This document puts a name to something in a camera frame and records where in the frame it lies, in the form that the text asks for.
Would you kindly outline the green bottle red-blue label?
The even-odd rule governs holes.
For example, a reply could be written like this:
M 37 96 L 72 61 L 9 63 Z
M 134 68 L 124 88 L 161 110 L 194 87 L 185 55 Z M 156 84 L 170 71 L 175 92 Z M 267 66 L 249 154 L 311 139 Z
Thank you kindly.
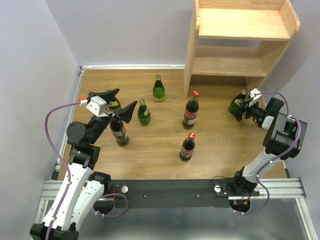
M 248 93 L 247 89 L 243 89 L 240 94 L 238 94 L 230 103 L 228 111 L 232 113 L 237 111 L 246 101 L 246 95 Z

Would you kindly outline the green bottle red-white label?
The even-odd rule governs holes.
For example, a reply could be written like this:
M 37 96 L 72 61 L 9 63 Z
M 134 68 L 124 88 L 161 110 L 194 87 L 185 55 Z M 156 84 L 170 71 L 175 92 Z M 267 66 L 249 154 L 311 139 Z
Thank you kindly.
M 139 100 L 137 118 L 141 125 L 146 126 L 151 122 L 151 113 L 144 99 Z

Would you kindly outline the green bottle yellow label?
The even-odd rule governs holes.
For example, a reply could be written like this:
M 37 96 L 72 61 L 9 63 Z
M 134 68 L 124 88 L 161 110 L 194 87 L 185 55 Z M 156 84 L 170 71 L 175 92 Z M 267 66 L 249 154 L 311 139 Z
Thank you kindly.
M 156 102 L 162 102 L 164 100 L 165 97 L 165 88 L 164 85 L 162 83 L 162 78 L 160 74 L 157 74 L 155 76 L 155 83 L 152 89 L 152 95 L 153 95 L 153 99 Z

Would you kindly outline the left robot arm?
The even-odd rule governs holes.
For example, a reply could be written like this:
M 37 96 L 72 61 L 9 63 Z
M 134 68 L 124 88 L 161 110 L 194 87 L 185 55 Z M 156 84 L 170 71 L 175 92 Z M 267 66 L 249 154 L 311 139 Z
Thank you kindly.
M 85 106 L 92 114 L 88 123 L 74 121 L 66 129 L 67 144 L 71 145 L 65 177 L 55 200 L 41 223 L 34 223 L 30 236 L 34 240 L 76 240 L 80 227 L 94 204 L 100 198 L 124 200 L 124 208 L 129 207 L 127 197 L 113 190 L 111 176 L 95 172 L 100 147 L 95 146 L 103 131 L 111 121 L 129 123 L 137 104 L 130 103 L 120 110 L 110 111 L 109 102 L 117 95 L 119 88 L 105 92 L 89 92 L 86 97 L 73 102 Z

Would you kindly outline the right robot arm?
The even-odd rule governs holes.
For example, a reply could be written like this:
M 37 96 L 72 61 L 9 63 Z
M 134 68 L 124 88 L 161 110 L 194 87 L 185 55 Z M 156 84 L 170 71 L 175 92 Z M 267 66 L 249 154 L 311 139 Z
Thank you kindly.
M 248 165 L 237 171 L 230 183 L 230 191 L 236 196 L 251 194 L 257 187 L 258 179 L 264 176 L 273 166 L 288 158 L 295 158 L 301 151 L 308 124 L 295 120 L 292 116 L 280 112 L 285 103 L 272 97 L 265 109 L 256 102 L 240 103 L 235 99 L 229 106 L 237 121 L 243 115 L 252 118 L 259 128 L 267 131 L 260 154 Z

